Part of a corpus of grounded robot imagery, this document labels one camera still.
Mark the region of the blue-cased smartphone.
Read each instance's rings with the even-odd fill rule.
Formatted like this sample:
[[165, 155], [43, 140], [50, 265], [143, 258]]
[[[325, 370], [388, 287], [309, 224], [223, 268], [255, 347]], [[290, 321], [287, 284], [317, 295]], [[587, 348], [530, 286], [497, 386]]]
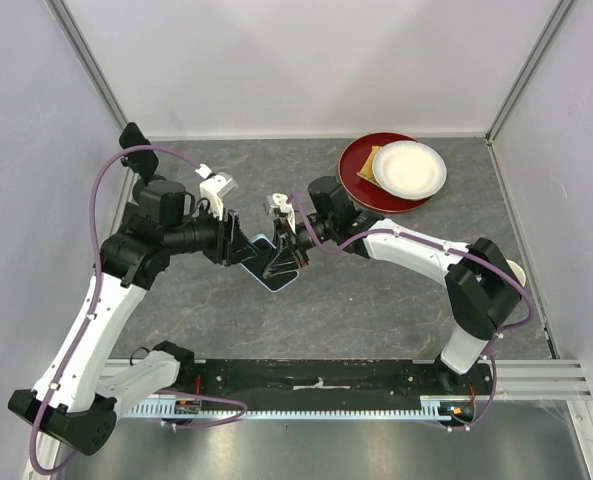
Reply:
[[241, 266], [268, 291], [276, 293], [298, 279], [298, 271], [264, 279], [262, 277], [262, 270], [270, 254], [275, 251], [274, 244], [264, 234], [258, 234], [254, 236], [251, 241], [259, 247], [260, 255], [257, 258], [243, 262]]

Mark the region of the black round-base clamp stand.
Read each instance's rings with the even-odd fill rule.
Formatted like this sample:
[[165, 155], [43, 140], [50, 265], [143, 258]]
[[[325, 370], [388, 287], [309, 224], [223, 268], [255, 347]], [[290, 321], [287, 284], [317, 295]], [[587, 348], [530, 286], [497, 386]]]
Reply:
[[142, 151], [124, 155], [120, 159], [120, 163], [136, 175], [135, 183], [131, 189], [131, 196], [135, 203], [140, 201], [140, 196], [146, 188], [166, 181], [164, 176], [156, 173], [159, 160], [153, 152]]

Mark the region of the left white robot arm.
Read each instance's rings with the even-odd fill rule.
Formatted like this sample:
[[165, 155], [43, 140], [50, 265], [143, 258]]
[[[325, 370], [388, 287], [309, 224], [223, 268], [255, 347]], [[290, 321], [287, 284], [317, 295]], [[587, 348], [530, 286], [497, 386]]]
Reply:
[[117, 421], [150, 395], [184, 393], [195, 382], [192, 351], [163, 341], [109, 380], [101, 373], [128, 318], [175, 255], [200, 252], [223, 266], [258, 255], [224, 206], [232, 179], [214, 174], [200, 196], [160, 176], [138, 181], [120, 227], [98, 249], [95, 272], [74, 324], [54, 360], [30, 389], [13, 392], [8, 408], [74, 451], [91, 456]]

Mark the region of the black smartphone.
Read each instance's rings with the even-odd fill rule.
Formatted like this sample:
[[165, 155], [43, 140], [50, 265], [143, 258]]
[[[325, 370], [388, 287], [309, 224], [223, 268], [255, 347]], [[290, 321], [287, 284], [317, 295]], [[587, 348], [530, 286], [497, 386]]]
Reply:
[[[128, 122], [119, 136], [119, 145], [123, 149], [129, 149], [150, 146], [151, 142], [135, 122]], [[130, 168], [144, 185], [148, 185], [156, 173], [159, 159], [152, 150], [145, 149], [124, 154], [121, 164]]]

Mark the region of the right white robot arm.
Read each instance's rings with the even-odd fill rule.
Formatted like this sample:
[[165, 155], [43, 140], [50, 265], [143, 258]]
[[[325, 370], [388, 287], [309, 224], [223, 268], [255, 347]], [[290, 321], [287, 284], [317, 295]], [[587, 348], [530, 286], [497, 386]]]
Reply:
[[439, 354], [434, 381], [443, 392], [459, 392], [470, 370], [520, 301], [526, 297], [522, 270], [495, 243], [438, 239], [405, 228], [385, 216], [358, 208], [333, 176], [310, 183], [314, 210], [307, 213], [295, 195], [273, 193], [266, 210], [274, 215], [276, 248], [261, 270], [264, 279], [306, 266], [317, 248], [391, 263], [445, 288], [456, 322]]

